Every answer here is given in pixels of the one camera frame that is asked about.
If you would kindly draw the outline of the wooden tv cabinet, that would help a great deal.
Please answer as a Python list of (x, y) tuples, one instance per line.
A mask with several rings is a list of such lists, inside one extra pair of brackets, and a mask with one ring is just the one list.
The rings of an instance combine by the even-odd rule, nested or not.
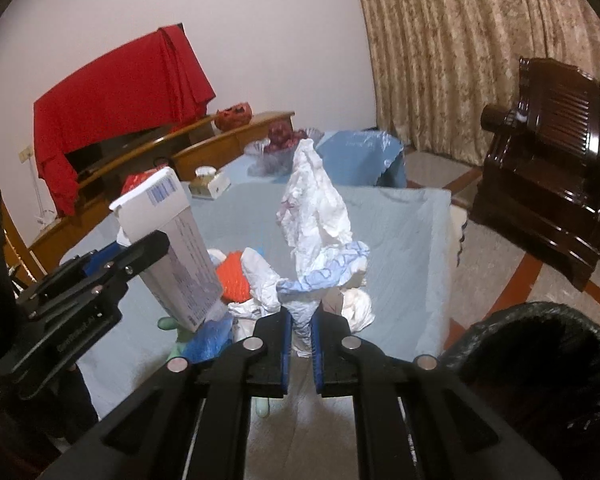
[(32, 256), (44, 273), (54, 270), (61, 258), (109, 214), (109, 204), (120, 194), (127, 176), (162, 164), (171, 166), (184, 181), (192, 180), (200, 166), (222, 168), (244, 154), (247, 144), (268, 134), (272, 122), (289, 124), (293, 112), (263, 112), (250, 123), (224, 133), (213, 131), (213, 119), (206, 117), (178, 132), (158, 136), (151, 133), (144, 144), (132, 142), (129, 151), (108, 160), (79, 182), (76, 211), (59, 218), (34, 240)]

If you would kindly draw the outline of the dark red apples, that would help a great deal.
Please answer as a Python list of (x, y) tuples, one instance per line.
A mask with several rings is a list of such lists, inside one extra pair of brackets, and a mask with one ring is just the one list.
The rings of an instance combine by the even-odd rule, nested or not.
[(268, 126), (268, 145), (265, 153), (276, 153), (295, 148), (301, 140), (309, 136), (304, 130), (294, 130), (289, 122), (272, 122)]

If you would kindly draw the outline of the blue grey tablecloth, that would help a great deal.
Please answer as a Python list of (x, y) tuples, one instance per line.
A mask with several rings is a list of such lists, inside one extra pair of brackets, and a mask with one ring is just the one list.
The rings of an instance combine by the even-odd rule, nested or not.
[[(271, 183), (233, 186), (217, 200), (192, 200), (204, 244), (221, 252), (253, 248), (284, 278), (294, 262), (276, 214), (285, 189)], [(438, 354), (450, 327), (452, 274), (466, 212), (448, 192), (423, 188), (340, 188), (353, 236), (370, 248), (366, 292), (374, 322), (364, 339), (409, 361)], [(141, 280), (121, 300), (122, 321), (80, 359), (99, 416), (105, 416), (164, 363), (174, 333), (159, 330), (162, 307)], [(291, 361), (288, 394), (253, 417), (245, 475), (249, 479), (353, 479), (358, 474), (352, 402), (324, 399), (311, 363)]]

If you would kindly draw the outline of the red cloth cover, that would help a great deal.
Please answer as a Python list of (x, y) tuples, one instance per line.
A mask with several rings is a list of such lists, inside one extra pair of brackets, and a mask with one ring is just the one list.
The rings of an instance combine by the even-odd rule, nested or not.
[(61, 217), (76, 212), (78, 173), (67, 155), (117, 136), (207, 114), (215, 93), (184, 29), (160, 27), (83, 66), (33, 104), (33, 151)]

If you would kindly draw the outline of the green rubber glove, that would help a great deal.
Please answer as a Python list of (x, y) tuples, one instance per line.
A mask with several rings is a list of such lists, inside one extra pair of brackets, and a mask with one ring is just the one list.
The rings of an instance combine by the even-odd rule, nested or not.
[(164, 332), (176, 333), (175, 342), (170, 351), (169, 359), (176, 358), (177, 356), (184, 356), (184, 351), (189, 344), (189, 341), (192, 340), (194, 333), (192, 333), (186, 327), (181, 326), (178, 320), (176, 318), (172, 318), (172, 316), (159, 318), (157, 326), (159, 330), (163, 330)]

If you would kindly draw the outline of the white paper box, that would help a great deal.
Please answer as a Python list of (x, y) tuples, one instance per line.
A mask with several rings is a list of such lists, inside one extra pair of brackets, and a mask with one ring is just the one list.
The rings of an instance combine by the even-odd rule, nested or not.
[(109, 209), (131, 244), (155, 231), (166, 234), (166, 255), (140, 277), (168, 315), (186, 330), (197, 330), (223, 289), (176, 173), (160, 169)]

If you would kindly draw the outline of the orange foam net pad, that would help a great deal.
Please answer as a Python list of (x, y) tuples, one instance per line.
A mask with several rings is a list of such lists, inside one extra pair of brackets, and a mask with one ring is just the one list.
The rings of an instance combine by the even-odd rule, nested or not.
[(251, 298), (250, 285), (242, 272), (242, 252), (231, 252), (216, 268), (225, 302), (241, 304)]

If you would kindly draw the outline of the black trash bin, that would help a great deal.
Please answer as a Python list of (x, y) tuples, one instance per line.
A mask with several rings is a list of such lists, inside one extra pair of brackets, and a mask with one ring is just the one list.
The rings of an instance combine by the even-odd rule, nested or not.
[(442, 365), (564, 479), (600, 479), (600, 326), (565, 304), (495, 312)]

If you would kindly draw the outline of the beige patterned curtain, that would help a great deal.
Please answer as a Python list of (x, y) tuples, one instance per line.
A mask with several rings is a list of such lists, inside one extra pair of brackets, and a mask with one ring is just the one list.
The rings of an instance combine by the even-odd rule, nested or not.
[(489, 103), (512, 105), (521, 58), (600, 81), (600, 17), (586, 0), (360, 0), (377, 125), (419, 151), (479, 165)]

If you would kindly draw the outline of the white tissue box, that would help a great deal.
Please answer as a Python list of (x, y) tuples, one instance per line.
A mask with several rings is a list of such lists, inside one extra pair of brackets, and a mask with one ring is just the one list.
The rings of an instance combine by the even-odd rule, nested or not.
[(190, 194), (206, 200), (216, 200), (229, 187), (230, 178), (228, 175), (212, 166), (196, 168), (194, 177), (188, 185)]

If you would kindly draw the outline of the white plastic bag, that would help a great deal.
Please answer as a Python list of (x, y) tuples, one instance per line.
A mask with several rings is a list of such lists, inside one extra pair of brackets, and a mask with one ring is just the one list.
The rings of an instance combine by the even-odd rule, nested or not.
[(347, 206), (332, 184), (314, 142), (299, 142), (276, 222), (290, 249), (296, 276), (284, 278), (258, 252), (240, 256), (250, 298), (228, 304), (238, 321), (256, 322), (280, 309), (292, 318), (291, 344), (300, 358), (311, 355), (311, 318), (322, 301), (336, 304), (351, 332), (374, 322), (372, 300), (362, 286), (370, 248), (353, 238)]

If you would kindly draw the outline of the light blue small tablecloth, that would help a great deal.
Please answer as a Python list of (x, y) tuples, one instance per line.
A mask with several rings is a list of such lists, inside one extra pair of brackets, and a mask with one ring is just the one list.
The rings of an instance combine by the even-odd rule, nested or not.
[[(314, 150), (320, 155), (333, 184), (382, 188), (404, 188), (406, 185), (404, 147), (388, 132), (329, 131), (314, 145)], [(242, 154), (221, 171), (228, 175), (233, 184), (288, 181), (289, 174), (279, 177), (250, 176), (248, 167), (251, 163), (252, 158)]]

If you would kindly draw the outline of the glass fruit bowl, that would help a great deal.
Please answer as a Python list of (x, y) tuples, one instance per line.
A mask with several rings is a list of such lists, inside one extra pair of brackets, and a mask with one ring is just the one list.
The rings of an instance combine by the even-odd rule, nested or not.
[[(309, 128), (304, 130), (308, 134), (308, 139), (314, 145), (322, 140), (324, 133), (321, 130)], [(295, 148), (283, 150), (276, 153), (265, 153), (264, 148), (268, 145), (268, 137), (252, 141), (244, 148), (244, 154), (252, 158), (252, 163), (248, 167), (248, 174), (253, 177), (279, 177), (290, 174), (292, 164), (294, 163)]]

